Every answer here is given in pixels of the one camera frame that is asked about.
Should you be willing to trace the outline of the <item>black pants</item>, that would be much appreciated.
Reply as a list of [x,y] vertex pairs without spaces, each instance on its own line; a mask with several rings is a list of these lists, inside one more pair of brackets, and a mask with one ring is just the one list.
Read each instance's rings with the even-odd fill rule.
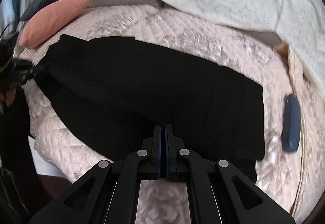
[[60,120],[97,153],[119,161],[170,124],[186,148],[256,181],[263,88],[243,74],[133,37],[65,34],[36,66],[35,82]]

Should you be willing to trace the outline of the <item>pink cushion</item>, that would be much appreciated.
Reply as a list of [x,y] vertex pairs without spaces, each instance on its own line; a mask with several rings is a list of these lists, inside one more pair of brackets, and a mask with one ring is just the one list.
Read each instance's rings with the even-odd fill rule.
[[92,0],[59,0],[39,10],[26,24],[18,44],[33,49],[76,19]]

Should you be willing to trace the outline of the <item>dark blue case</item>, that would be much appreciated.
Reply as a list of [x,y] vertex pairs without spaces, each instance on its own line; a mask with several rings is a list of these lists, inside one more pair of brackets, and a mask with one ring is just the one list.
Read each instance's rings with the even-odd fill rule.
[[294,153],[300,143],[301,110],[299,101],[293,94],[285,99],[283,118],[282,147],[285,152]]

